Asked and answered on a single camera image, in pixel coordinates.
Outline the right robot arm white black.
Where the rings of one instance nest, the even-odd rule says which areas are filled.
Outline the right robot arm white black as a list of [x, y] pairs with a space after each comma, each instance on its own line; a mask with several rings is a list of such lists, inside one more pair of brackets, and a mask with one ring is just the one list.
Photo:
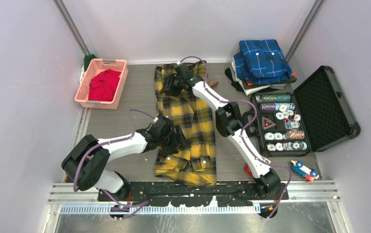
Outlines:
[[258, 196], [270, 199], [278, 190], [281, 180], [271, 167], [270, 160], [264, 158], [250, 141], [242, 122], [239, 101], [219, 95], [185, 63], [178, 62], [174, 70], [162, 92], [179, 96], [182, 91], [188, 91], [214, 110], [217, 131], [231, 141], [244, 158], [254, 178], [254, 189]]

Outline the brown poker chip roll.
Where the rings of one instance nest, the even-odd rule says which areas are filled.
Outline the brown poker chip roll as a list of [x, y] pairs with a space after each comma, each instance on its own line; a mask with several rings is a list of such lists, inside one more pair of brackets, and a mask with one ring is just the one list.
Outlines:
[[210, 80], [210, 81], [208, 82], [208, 85], [209, 85], [209, 87], [211, 87], [211, 88], [215, 88], [215, 87], [217, 87], [218, 84], [219, 84], [218, 80]]

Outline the red garment in basket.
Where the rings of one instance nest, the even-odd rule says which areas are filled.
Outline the red garment in basket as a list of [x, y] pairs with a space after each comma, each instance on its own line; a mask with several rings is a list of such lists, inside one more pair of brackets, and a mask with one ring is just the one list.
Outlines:
[[120, 71], [111, 69], [100, 72], [90, 81], [88, 100], [113, 101], [120, 76]]

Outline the blue plaid folded shirt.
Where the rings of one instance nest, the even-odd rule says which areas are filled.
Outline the blue plaid folded shirt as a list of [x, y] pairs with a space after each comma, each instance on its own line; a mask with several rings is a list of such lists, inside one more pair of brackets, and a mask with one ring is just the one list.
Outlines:
[[234, 56], [236, 77], [253, 85], [290, 81], [295, 72], [275, 39], [240, 40]]

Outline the blue toy figure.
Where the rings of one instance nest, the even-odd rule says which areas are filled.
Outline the blue toy figure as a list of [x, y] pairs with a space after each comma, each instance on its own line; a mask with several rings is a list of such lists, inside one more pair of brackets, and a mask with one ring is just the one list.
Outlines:
[[291, 163], [291, 170], [309, 182], [312, 182], [320, 177], [316, 170], [308, 168], [300, 160], [291, 160]]

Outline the red triangle dealer button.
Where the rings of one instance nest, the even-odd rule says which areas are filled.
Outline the red triangle dealer button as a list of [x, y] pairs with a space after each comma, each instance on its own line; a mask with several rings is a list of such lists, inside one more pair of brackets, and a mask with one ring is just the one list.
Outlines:
[[263, 130], [267, 130], [267, 129], [270, 129], [272, 127], [275, 127], [276, 126], [276, 123], [273, 122], [270, 118], [268, 117], [262, 117], [262, 128]]

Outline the pink plastic laundry basket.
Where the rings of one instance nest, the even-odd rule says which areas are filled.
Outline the pink plastic laundry basket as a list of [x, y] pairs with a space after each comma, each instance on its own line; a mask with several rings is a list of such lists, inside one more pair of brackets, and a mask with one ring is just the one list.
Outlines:
[[126, 60], [93, 59], [75, 101], [86, 108], [117, 109], [128, 75]]

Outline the yellow plaid flannel shirt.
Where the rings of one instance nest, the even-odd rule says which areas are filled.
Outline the yellow plaid flannel shirt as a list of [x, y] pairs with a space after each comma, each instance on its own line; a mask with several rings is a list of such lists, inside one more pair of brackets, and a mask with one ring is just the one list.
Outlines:
[[217, 182], [216, 139], [211, 108], [193, 94], [182, 91], [180, 96], [162, 94], [161, 90], [174, 64], [156, 66], [154, 89], [157, 115], [170, 118], [181, 127], [189, 147], [166, 155], [158, 151], [154, 174], [194, 187], [210, 187]]

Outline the white folded garment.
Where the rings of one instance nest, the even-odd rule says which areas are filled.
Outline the white folded garment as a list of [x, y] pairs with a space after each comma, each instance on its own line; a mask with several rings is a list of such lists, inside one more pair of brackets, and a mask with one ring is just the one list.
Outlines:
[[235, 71], [235, 64], [233, 61], [230, 62], [229, 68], [231, 70], [231, 76], [234, 82], [237, 82], [238, 86], [242, 88], [243, 92], [246, 96], [259, 92], [261, 90], [265, 90], [267, 88], [283, 90], [286, 84], [269, 84], [269, 85], [248, 85], [247, 82], [244, 82], [237, 78], [236, 71]]

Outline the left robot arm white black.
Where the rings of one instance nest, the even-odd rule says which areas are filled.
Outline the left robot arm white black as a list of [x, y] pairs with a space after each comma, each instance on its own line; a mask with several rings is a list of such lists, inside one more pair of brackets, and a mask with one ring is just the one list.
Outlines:
[[91, 134], [84, 136], [62, 161], [61, 168], [77, 190], [96, 188], [122, 201], [128, 197], [128, 182], [120, 173], [106, 170], [110, 161], [156, 148], [171, 155], [188, 147], [181, 127], [174, 125], [171, 119], [159, 116], [148, 127], [125, 136], [108, 139], [97, 139]]

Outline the green and white cloth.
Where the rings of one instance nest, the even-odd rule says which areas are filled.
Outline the green and white cloth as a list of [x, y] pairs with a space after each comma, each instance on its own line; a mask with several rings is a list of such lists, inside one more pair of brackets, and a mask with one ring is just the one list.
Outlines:
[[84, 66], [83, 66], [83, 69], [82, 69], [82, 75], [84, 75], [84, 73], [87, 71], [90, 62], [91, 62], [93, 59], [97, 59], [97, 56], [94, 55], [94, 54], [89, 54], [89, 55], [85, 55], [85, 56], [84, 56]]

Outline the black foam-lined carrying case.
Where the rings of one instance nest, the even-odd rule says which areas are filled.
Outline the black foam-lined carrying case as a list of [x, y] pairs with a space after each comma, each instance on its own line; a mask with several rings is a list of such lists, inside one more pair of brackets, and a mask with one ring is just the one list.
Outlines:
[[[243, 114], [248, 136], [255, 136], [265, 157], [300, 157], [323, 152], [357, 137], [361, 128], [334, 70], [320, 66], [292, 92], [252, 94], [254, 104]], [[276, 123], [262, 128], [262, 117]]]

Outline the red plastic frame block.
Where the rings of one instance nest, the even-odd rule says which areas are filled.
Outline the red plastic frame block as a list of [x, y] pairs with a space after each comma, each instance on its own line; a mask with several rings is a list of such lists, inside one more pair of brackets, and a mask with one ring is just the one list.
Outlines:
[[251, 172], [251, 170], [250, 170], [248, 164], [245, 165], [245, 167], [244, 167], [243, 170], [244, 170], [244, 172], [247, 173], [250, 177], [253, 177], [253, 174], [252, 174], [252, 172]]

